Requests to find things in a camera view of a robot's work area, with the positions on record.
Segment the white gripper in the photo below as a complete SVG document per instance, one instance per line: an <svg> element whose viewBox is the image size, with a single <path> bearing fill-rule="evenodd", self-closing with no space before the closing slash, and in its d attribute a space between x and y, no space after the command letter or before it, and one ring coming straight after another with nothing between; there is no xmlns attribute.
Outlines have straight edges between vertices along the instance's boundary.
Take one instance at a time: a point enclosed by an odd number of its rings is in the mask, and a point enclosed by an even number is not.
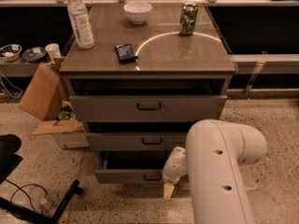
<svg viewBox="0 0 299 224"><path fill-rule="evenodd" d="M187 174L187 155L184 147L174 147L163 168L164 198L170 200L175 184Z"/></svg>

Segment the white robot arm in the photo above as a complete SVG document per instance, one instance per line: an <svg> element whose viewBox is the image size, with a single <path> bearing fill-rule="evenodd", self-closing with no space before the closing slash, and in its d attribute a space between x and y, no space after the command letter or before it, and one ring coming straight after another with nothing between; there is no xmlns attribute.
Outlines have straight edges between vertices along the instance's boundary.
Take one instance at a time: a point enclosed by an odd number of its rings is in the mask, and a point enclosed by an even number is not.
<svg viewBox="0 0 299 224"><path fill-rule="evenodd" d="M239 167L261 161L267 144L249 125L204 119L189 129L163 168L164 198L189 178L195 224L255 224Z"/></svg>

